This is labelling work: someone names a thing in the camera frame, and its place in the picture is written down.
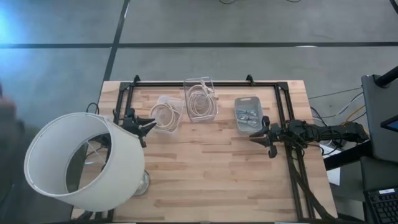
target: gray tray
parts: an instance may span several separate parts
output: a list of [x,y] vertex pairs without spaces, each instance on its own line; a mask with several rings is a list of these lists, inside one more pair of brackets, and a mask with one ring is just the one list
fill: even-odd
[[[248,124],[238,122],[239,115],[237,114],[237,110],[256,111],[257,119],[252,119],[252,120],[257,121],[259,123],[259,125],[256,127],[252,127]],[[251,134],[251,133],[255,133],[255,132],[261,130],[261,128],[262,128],[262,124],[261,124],[262,108],[261,108],[260,99],[258,97],[250,96],[250,97],[242,97],[242,98],[235,99],[234,113],[235,113],[236,125],[238,126],[238,130],[239,130],[240,134]]]

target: concrete floor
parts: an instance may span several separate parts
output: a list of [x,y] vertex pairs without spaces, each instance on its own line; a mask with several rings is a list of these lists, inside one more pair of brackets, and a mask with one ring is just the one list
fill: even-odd
[[[122,6],[123,0],[3,0],[0,44],[110,44]],[[397,21],[386,0],[237,0],[231,5],[135,0],[120,43],[388,42],[398,40]],[[4,95],[16,102],[20,119],[38,128],[60,115],[84,111],[98,100],[110,51],[0,49]],[[398,47],[119,49],[110,80],[132,80],[134,75],[142,80],[242,80],[251,74],[257,80],[305,80],[311,97],[359,87],[362,75],[383,74],[397,65],[397,58]],[[328,116],[358,93],[316,98],[310,104]],[[358,100],[327,122],[340,123],[362,104]],[[359,122],[366,126],[366,117]],[[48,221],[39,214],[29,218]]]

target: lamp base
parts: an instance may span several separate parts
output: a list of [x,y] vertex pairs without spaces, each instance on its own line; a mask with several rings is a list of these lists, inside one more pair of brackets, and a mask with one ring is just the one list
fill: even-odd
[[140,185],[139,185],[138,189],[136,190],[136,193],[134,193],[133,197],[141,196],[141,195],[145,194],[148,190],[148,187],[149,187],[149,174],[145,170],[144,175],[142,176]]

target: white lampshade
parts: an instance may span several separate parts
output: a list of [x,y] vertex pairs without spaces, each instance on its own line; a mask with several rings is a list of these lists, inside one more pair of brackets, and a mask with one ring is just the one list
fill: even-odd
[[[110,133],[111,154],[92,183],[69,193],[69,162],[87,140]],[[72,113],[46,125],[30,144],[24,164],[25,177],[38,193],[92,211],[107,211],[127,201],[140,186],[144,153],[137,136],[102,116]]]

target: wooden tabletop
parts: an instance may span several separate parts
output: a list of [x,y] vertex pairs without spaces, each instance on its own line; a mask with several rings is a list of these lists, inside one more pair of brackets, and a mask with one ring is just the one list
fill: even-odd
[[[296,119],[312,123],[304,82],[287,82]],[[101,92],[99,110],[110,119],[113,119],[119,84],[104,82]],[[257,96],[264,115],[269,116],[272,123],[279,122],[274,89],[216,87],[215,91],[219,113],[213,122],[193,124],[184,110],[175,134],[154,130],[148,134],[144,154],[150,175],[149,190],[116,208],[114,222],[297,220],[284,146],[278,144],[277,157],[270,159],[266,148],[248,141],[236,130],[233,108],[237,97]],[[132,107],[138,116],[147,118],[161,95],[184,99],[182,88],[134,88]],[[312,192],[329,213],[336,216],[319,149],[306,149],[304,159]],[[307,214],[302,192],[300,198]]]

